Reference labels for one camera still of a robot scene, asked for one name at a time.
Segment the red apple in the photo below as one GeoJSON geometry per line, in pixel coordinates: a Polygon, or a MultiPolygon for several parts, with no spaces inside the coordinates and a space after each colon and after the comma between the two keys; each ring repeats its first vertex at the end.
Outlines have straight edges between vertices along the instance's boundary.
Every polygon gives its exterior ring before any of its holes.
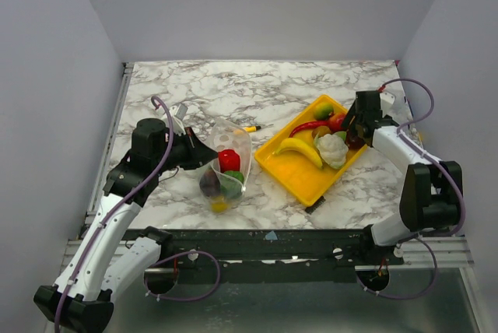
{"type": "Polygon", "coordinates": [[[345,128],[342,126],[345,120],[345,114],[334,114],[328,119],[328,127],[331,132],[344,131],[345,128]]]}

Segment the red strawberry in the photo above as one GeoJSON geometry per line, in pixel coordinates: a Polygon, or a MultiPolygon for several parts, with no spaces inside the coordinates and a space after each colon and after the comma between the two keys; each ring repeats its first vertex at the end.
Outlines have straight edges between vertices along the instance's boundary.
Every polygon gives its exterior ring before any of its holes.
{"type": "Polygon", "coordinates": [[[219,170],[221,173],[227,171],[240,171],[241,159],[233,149],[224,149],[218,152],[219,170]]]}

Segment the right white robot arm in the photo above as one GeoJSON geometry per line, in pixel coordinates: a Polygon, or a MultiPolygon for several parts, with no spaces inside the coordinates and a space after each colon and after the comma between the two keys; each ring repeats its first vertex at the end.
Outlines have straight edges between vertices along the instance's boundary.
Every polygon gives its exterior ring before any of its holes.
{"type": "Polygon", "coordinates": [[[373,265],[396,244],[424,233],[450,236],[465,218],[462,171],[414,143],[381,109],[381,93],[359,91],[342,122],[348,133],[386,156],[404,175],[398,211],[363,229],[359,258],[373,265]]]}

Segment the yellow lemon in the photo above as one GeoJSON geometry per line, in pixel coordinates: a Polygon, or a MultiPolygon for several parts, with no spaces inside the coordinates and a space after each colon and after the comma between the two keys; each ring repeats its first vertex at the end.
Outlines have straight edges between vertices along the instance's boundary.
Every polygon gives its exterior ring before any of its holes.
{"type": "Polygon", "coordinates": [[[225,202],[223,198],[213,199],[210,205],[211,210],[215,213],[225,212],[230,207],[230,205],[225,202]]]}

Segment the green bell pepper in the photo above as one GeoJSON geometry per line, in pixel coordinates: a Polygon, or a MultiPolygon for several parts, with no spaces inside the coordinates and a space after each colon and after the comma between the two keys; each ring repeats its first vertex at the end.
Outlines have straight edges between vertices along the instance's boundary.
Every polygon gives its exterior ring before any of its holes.
{"type": "Polygon", "coordinates": [[[235,200],[242,196],[244,188],[244,175],[240,171],[228,170],[221,179],[222,195],[228,200],[235,200]]]}

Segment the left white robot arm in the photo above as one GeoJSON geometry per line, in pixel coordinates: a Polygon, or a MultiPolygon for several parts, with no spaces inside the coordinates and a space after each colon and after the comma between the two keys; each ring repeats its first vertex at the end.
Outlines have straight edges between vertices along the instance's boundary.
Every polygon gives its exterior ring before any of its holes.
{"type": "Polygon", "coordinates": [[[151,226],[120,260],[111,260],[164,171],[196,170],[217,156],[191,128],[175,134],[160,119],[137,123],[131,148],[107,175],[96,217],[78,250],[54,284],[39,287],[34,295],[55,329],[104,331],[118,296],[150,265],[163,267],[171,261],[172,235],[151,226]]]}

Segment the clear zip top bag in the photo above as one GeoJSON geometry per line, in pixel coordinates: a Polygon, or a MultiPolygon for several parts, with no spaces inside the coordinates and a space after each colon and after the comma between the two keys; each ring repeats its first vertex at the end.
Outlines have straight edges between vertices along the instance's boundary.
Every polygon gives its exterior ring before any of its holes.
{"type": "Polygon", "coordinates": [[[202,168],[198,185],[208,207],[225,212],[242,200],[251,171],[252,141],[242,127],[222,118],[216,120],[206,144],[217,157],[202,168]]]}

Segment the dark red plum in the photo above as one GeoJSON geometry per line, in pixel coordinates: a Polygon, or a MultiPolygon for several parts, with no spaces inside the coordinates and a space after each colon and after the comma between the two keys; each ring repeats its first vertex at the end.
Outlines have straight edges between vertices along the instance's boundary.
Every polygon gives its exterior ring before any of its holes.
{"type": "Polygon", "coordinates": [[[365,145],[365,142],[358,135],[353,135],[349,132],[346,135],[345,142],[349,149],[352,150],[360,149],[365,145]]]}

